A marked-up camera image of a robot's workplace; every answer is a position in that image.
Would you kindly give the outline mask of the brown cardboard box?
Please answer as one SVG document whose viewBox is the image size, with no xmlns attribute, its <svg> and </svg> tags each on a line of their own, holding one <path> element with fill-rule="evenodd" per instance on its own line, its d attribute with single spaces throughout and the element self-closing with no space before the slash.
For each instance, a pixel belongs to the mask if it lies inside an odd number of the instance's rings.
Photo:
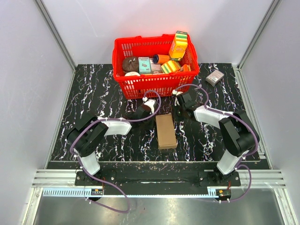
<svg viewBox="0 0 300 225">
<path fill-rule="evenodd" d="M 177 147 L 177 140 L 174 130 L 174 122 L 171 114 L 157 115 L 156 116 L 157 127 L 157 140 L 158 149 L 174 149 Z"/>
</svg>

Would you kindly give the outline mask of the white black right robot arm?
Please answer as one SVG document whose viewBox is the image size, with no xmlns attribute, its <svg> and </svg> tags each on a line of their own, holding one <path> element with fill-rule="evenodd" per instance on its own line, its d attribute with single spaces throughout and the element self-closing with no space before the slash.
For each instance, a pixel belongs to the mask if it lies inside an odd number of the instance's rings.
<svg viewBox="0 0 300 225">
<path fill-rule="evenodd" d="M 260 137 L 246 111 L 227 112 L 196 103 L 188 92 L 173 90 L 175 110 L 178 116 L 218 128 L 221 132 L 225 152 L 217 163 L 213 180 L 223 186 L 230 180 L 230 173 L 239 160 L 255 149 Z"/>
</svg>

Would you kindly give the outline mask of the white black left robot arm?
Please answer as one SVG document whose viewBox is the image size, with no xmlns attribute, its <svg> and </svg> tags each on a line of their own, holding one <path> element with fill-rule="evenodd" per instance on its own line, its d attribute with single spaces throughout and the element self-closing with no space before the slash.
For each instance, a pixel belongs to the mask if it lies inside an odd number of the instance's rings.
<svg viewBox="0 0 300 225">
<path fill-rule="evenodd" d="M 96 148 L 102 139 L 109 135 L 127 135 L 134 128 L 150 127 L 153 118 L 150 117 L 158 108 L 158 103 L 150 99 L 130 112 L 125 118 L 106 119 L 94 123 L 101 118 L 87 114 L 67 133 L 67 142 L 73 146 L 73 152 L 87 170 L 85 180 L 91 185 L 101 182 L 100 165 L 96 158 Z"/>
</svg>

